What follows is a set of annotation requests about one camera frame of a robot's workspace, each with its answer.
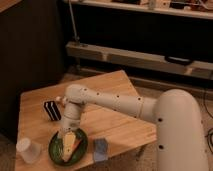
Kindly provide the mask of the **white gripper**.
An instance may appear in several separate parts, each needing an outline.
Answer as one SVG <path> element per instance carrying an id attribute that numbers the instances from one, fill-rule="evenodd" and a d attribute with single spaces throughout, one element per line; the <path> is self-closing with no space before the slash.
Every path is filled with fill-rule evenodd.
<path id="1" fill-rule="evenodd" d="M 57 139 L 63 139 L 63 160 L 65 162 L 67 162 L 72 155 L 73 145 L 76 139 L 76 136 L 73 132 L 75 132 L 79 128 L 79 126 L 80 126 L 79 120 L 70 119 L 67 117 L 63 117 L 60 122 L 61 132 L 58 132 Z"/>

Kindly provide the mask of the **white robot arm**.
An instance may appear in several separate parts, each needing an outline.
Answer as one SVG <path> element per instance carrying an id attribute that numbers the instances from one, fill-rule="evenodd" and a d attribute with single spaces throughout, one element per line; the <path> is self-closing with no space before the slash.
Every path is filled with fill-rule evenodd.
<path id="1" fill-rule="evenodd" d="M 56 101 L 64 106 L 62 134 L 79 128 L 84 106 L 96 104 L 156 125 L 157 171 L 209 171 L 201 110 L 184 90 L 168 90 L 154 99 L 71 84 Z"/>

